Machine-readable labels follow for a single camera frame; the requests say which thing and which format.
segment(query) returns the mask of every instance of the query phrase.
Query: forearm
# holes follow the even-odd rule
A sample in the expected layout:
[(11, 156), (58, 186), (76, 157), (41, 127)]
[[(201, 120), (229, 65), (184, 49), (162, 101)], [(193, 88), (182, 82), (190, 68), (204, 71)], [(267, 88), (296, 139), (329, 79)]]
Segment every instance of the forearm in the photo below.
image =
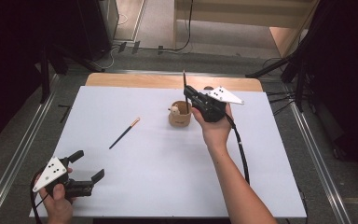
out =
[(243, 178), (226, 148), (209, 148), (231, 223), (276, 223)]

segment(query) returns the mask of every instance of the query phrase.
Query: floor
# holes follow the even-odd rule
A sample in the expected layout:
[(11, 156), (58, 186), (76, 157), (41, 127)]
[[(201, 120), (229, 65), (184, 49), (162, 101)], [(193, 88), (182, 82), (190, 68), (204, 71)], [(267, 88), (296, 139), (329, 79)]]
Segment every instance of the floor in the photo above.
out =
[[(163, 8), (172, 8), (172, 1), (145, 2), (134, 39), (140, 41), (141, 48), (174, 47), (172, 12)], [(178, 28), (177, 46), (182, 46), (188, 35), (185, 21), (178, 21)], [(228, 25), (208, 22), (191, 22), (190, 44), (180, 53), (163, 52), (158, 55), (153, 50), (145, 49), (132, 53), (131, 48), (126, 48), (120, 53), (115, 49), (111, 55), (113, 61), (110, 55), (106, 55), (96, 62), (100, 66), (113, 63), (113, 66), (106, 68), (106, 72), (137, 70), (180, 74), (185, 68), (193, 73), (217, 74), (222, 77), (243, 77), (279, 58), (268, 28), (246, 25), (233, 25), (230, 28)], [(55, 89), (52, 90), (51, 101), (39, 104), (40, 90), (36, 91), (0, 135), (0, 223), (34, 223), (28, 217), (31, 211), (28, 193), (30, 178), (40, 164), (51, 157), (60, 138), (65, 108), (59, 105), (71, 105), (78, 88), (84, 85), (90, 74), (90, 71), (78, 64), (67, 62), (70, 70), (66, 76), (52, 76), (52, 86)], [(283, 85), (280, 82), (281, 72), (276, 69), (259, 79), (265, 92), (279, 93), (296, 87), (295, 82)], [(285, 94), (271, 94), (268, 98), (274, 100), (284, 96)], [(277, 111), (287, 103), (287, 100), (283, 100), (271, 104), (271, 110)], [(312, 113), (307, 102), (304, 102), (304, 109), (304, 113), (297, 116), (296, 108), (289, 105), (275, 119), (296, 182), (305, 195), (309, 218), (280, 219), (279, 223), (358, 223), (358, 163), (335, 158), (333, 146), (317, 115)], [(34, 120), (34, 115), (42, 115), (43, 111), (46, 114), (42, 119)], [(298, 118), (301, 117), (307, 122), (310, 130), (308, 136), (314, 140), (313, 143), (304, 138), (304, 130), (298, 123)], [(34, 129), (34, 132), (30, 133), (29, 128)], [(24, 142), (24, 135), (30, 137), (31, 141)], [(316, 157), (319, 155), (323, 159), (322, 163), (315, 161), (315, 150), (318, 152)], [(22, 160), (12, 164), (13, 158)], [(3, 176), (7, 175), (12, 179), (2, 183)], [(330, 178), (332, 184), (326, 185), (326, 178)], [(340, 207), (344, 210), (337, 211), (334, 202), (342, 202)], [(91, 218), (76, 217), (74, 220), (74, 223), (92, 222)], [(170, 219), (157, 222), (181, 223)], [(128, 222), (117, 219), (115, 223)]]

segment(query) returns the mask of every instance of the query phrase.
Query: table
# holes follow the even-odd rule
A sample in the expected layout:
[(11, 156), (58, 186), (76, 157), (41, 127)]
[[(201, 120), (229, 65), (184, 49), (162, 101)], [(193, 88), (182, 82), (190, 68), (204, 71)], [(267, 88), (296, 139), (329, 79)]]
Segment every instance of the table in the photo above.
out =
[[(212, 21), (269, 27), (282, 57), (286, 57), (310, 25), (319, 0), (194, 0), (192, 21)], [(177, 20), (188, 20), (191, 0), (175, 0), (173, 45)]]
[[(251, 186), (275, 217), (304, 217), (282, 139), (260, 82), (191, 74), (186, 77), (187, 84), (195, 89), (222, 85), (245, 101), (245, 107), (233, 105), (232, 111), (245, 142)], [(85, 156), (72, 165), (71, 177), (84, 180), (102, 168), (105, 177), (91, 197), (76, 200), (74, 216), (227, 217), (199, 124), (192, 119), (188, 127), (178, 129), (168, 123), (168, 106), (177, 97), (184, 98), (181, 76), (89, 76), (86, 86), (80, 88), (54, 154), (62, 158), (83, 149)], [(138, 116), (141, 121), (108, 150), (115, 137)], [(242, 170), (234, 134), (227, 147)], [(46, 215), (43, 209), (39, 209), (41, 217)]]

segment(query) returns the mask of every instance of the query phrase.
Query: metal strip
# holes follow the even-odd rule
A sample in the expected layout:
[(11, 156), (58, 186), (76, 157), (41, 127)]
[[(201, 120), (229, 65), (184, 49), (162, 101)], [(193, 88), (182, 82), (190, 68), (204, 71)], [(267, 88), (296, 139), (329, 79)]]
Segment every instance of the metal strip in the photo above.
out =
[[(291, 88), (288, 88), (286, 85), (283, 86), (286, 91), (292, 91)], [(291, 104), (291, 108), (293, 114), (295, 115), (298, 127), (300, 128), (300, 131), (304, 137), (316, 171), (318, 172), (319, 178), (321, 179), (327, 199), (330, 202), (330, 205), (336, 216), (337, 222), (342, 224), (351, 223), (351, 219), (348, 215), (345, 205), (341, 199), (334, 180), (331, 177), (326, 164), (324, 163), (322, 154), (315, 142), (315, 139), (313, 138), (310, 127), (308, 126), (304, 115), (298, 111), (295, 104)]]
[(7, 166), (4, 174), (0, 179), (0, 208), (10, 190), (11, 185), (14, 182), (14, 179), (19, 172), (21, 165), (28, 153), (31, 144), (34, 141), (34, 137), (37, 134), (37, 131), (40, 128), (48, 109), (50, 108), (51, 102), (54, 99), (56, 86), (59, 84), (60, 77), (56, 74), (51, 80), (51, 95), (48, 97), (46, 102), (43, 105), (40, 105), (34, 115), (31, 124), (29, 125), (25, 135), (22, 137), (19, 146), (17, 147), (16, 152), (14, 153), (9, 165)]

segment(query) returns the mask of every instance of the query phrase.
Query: gray carpet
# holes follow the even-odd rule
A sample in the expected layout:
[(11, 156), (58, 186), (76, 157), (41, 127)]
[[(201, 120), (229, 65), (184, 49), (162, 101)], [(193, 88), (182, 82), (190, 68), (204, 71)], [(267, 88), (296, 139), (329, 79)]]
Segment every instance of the gray carpet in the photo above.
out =
[[(191, 73), (213, 73), (223, 77), (237, 77), (258, 71), (265, 61), (240, 56), (170, 53), (157, 55), (155, 51), (148, 50), (140, 50), (137, 54), (131, 54), (131, 49), (126, 49), (119, 54), (115, 52), (114, 56), (114, 66), (106, 69), (107, 72), (142, 70), (181, 73), (185, 69)], [(110, 64), (109, 56), (106, 55), (98, 63), (100, 65)], [(51, 107), (0, 208), (0, 223), (34, 223), (34, 220), (28, 217), (31, 210), (29, 182), (34, 172), (50, 159), (60, 138), (64, 126), (64, 123), (60, 123), (60, 120), (65, 108), (58, 107), (58, 105), (71, 105), (76, 98), (79, 87), (84, 85), (87, 76), (90, 74), (89, 71), (76, 63), (68, 64), (70, 70), (66, 76), (60, 76), (60, 82)], [(283, 91), (282, 83), (279, 81), (280, 70), (278, 69), (271, 74), (271, 76), (260, 78), (264, 91)], [(37, 90), (28, 99), (21, 111), (0, 135), (0, 178), (26, 132), (36, 109), (39, 107), (40, 93), (41, 90)], [(280, 97), (283, 97), (283, 95), (274, 95), (270, 99)], [(271, 109), (275, 111), (287, 103), (288, 101), (285, 100), (272, 104)], [(326, 137), (323, 125), (317, 116), (311, 113), (306, 103), (304, 103), (304, 109), (312, 133), (314, 133), (325, 162), (336, 181), (349, 215), (353, 223), (358, 223), (358, 164), (352, 161), (339, 161), (334, 158), (332, 146)], [(306, 196), (309, 212), (308, 223), (337, 223), (292, 110), (287, 107), (275, 118), (296, 182)], [(287, 223), (286, 220), (279, 221), (280, 223)], [(92, 219), (76, 218), (74, 223), (92, 223)], [(290, 219), (290, 223), (306, 223), (306, 220), (302, 218)]]

